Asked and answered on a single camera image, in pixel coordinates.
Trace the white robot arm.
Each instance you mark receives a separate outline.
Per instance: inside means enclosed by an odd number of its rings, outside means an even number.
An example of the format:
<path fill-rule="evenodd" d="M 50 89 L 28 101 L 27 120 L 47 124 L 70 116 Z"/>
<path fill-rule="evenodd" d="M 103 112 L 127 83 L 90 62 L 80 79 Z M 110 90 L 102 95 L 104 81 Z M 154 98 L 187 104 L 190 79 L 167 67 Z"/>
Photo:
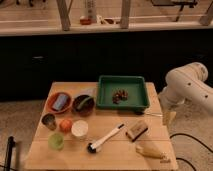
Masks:
<path fill-rule="evenodd" d="M 166 74 L 166 86 L 158 94 L 165 126 L 176 116 L 174 108 L 182 105 L 186 99 L 213 114 L 213 88 L 205 84 L 207 78 L 208 70 L 200 62 L 174 68 Z"/>

